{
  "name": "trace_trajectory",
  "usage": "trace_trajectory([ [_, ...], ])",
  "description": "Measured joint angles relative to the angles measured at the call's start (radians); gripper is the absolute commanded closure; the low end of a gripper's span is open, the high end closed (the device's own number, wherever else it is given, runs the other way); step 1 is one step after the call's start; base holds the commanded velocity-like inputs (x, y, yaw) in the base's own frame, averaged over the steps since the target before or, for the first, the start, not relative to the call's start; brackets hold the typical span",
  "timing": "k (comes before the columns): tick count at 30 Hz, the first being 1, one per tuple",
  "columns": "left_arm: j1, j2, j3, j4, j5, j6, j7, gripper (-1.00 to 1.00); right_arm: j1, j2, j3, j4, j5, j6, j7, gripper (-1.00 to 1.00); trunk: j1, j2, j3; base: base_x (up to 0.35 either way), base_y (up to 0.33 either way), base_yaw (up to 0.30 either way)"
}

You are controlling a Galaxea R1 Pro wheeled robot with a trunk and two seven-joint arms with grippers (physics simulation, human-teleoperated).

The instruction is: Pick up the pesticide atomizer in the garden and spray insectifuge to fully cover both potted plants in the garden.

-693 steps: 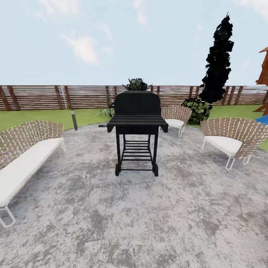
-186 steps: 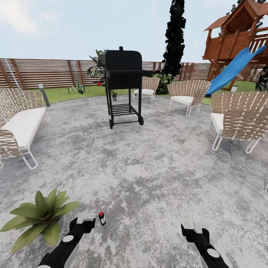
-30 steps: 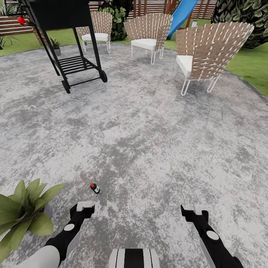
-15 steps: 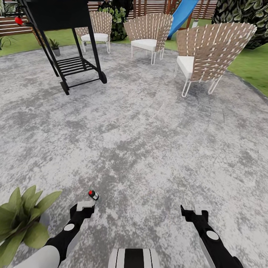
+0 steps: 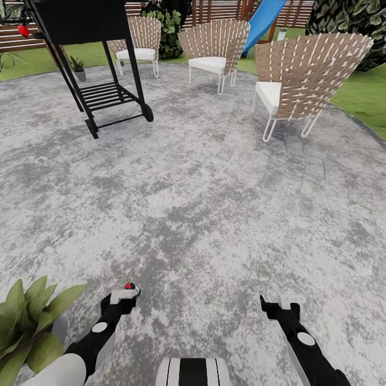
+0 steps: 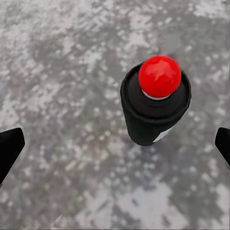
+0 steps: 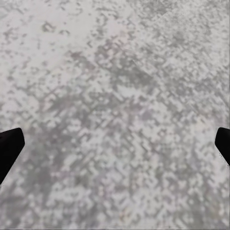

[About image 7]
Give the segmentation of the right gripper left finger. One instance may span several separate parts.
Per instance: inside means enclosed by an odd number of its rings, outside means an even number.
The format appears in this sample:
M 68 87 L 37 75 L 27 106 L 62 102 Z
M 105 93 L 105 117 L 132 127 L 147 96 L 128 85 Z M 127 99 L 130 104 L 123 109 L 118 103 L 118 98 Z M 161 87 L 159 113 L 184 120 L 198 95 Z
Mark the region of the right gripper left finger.
M 20 127 L 0 133 L 0 185 L 24 146 L 24 135 Z

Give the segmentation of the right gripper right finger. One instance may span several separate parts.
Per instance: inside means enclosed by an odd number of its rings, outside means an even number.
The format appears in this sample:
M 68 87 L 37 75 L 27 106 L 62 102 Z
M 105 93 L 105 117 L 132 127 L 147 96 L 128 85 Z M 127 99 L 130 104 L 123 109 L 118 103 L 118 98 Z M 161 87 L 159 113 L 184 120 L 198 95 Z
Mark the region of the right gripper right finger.
M 218 129 L 215 145 L 230 166 L 230 129 L 222 127 Z

